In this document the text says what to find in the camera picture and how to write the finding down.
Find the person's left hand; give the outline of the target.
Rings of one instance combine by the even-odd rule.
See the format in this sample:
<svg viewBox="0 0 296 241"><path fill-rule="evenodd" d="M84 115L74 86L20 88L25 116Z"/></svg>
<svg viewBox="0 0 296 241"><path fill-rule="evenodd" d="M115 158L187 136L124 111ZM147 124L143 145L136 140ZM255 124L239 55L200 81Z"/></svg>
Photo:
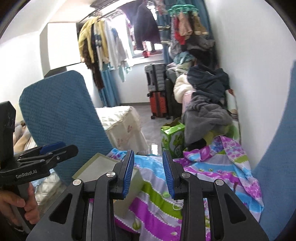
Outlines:
<svg viewBox="0 0 296 241"><path fill-rule="evenodd" d="M29 221L30 224L35 225L40 220L38 204L35 198L35 190L31 183L28 186L28 196L29 199L25 201L13 192L1 190L1 213L10 221L10 223L16 226L21 226L21 223L12 210L13 206L25 210L25 219Z"/></svg>

